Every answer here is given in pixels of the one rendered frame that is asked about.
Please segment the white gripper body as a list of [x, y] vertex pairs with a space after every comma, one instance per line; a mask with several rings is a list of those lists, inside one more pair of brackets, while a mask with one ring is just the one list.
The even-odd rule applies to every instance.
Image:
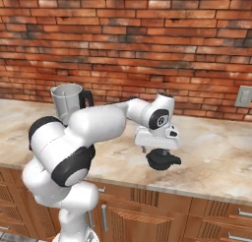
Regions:
[[155, 136], [147, 128], [139, 127], [136, 131], [134, 143], [140, 147], [176, 150], [179, 146], [179, 138], [168, 135]]

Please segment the wooden drawer front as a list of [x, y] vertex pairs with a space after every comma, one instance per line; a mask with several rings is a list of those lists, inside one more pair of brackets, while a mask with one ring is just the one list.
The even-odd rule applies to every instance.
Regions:
[[30, 223], [25, 223], [21, 221], [15, 221], [7, 218], [0, 218], [0, 226], [11, 226], [10, 230], [2, 230], [2, 232], [7, 232], [11, 234], [21, 235], [24, 237], [29, 237], [33, 239], [37, 239], [38, 235], [33, 228], [33, 225]]
[[252, 206], [194, 198], [189, 213], [195, 216], [212, 218], [252, 219], [252, 217], [238, 215], [238, 209], [243, 212], [252, 212]]
[[99, 182], [95, 182], [95, 184], [98, 188], [106, 187], [106, 192], [102, 193], [103, 196], [154, 207], [168, 212], [181, 212], [187, 214], [192, 201], [190, 197], [180, 195]]
[[183, 242], [240, 242], [228, 239], [227, 232], [233, 236], [252, 239], [252, 224], [190, 215]]
[[29, 222], [26, 207], [9, 168], [0, 167], [0, 217]]

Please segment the wooden cupboard door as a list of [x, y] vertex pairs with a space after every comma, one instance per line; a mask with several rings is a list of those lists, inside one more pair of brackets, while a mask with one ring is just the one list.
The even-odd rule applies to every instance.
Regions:
[[[108, 231], [101, 205], [107, 205]], [[99, 208], [102, 242], [182, 242], [186, 215], [141, 205], [103, 200]]]
[[[95, 207], [92, 211], [93, 211], [93, 219], [94, 219], [94, 229], [92, 229], [92, 231], [97, 235], [97, 237], [100, 237], [98, 207]], [[88, 221], [88, 224], [90, 225], [88, 213], [87, 213], [87, 221]]]

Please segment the grey wall outlet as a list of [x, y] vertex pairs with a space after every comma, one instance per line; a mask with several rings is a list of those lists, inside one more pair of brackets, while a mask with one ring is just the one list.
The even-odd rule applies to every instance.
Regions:
[[236, 107], [249, 107], [252, 102], [252, 87], [241, 86], [236, 97]]

